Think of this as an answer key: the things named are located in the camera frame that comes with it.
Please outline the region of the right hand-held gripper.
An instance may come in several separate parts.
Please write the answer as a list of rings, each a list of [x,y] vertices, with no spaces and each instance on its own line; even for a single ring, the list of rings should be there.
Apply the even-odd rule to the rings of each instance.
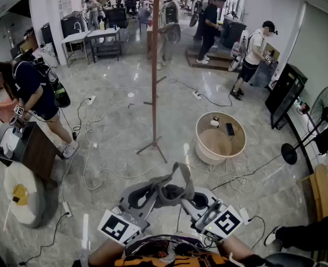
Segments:
[[[195,187],[194,197],[191,200],[182,198],[180,204],[191,217],[191,228],[217,242],[229,238],[243,223],[231,205],[225,205],[222,199],[203,187]]]

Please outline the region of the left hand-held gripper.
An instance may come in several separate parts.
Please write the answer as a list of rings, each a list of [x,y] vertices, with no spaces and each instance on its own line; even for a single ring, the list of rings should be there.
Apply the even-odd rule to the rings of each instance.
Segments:
[[[116,243],[126,246],[150,226],[147,222],[158,192],[149,182],[127,187],[119,202],[106,210],[97,230]]]

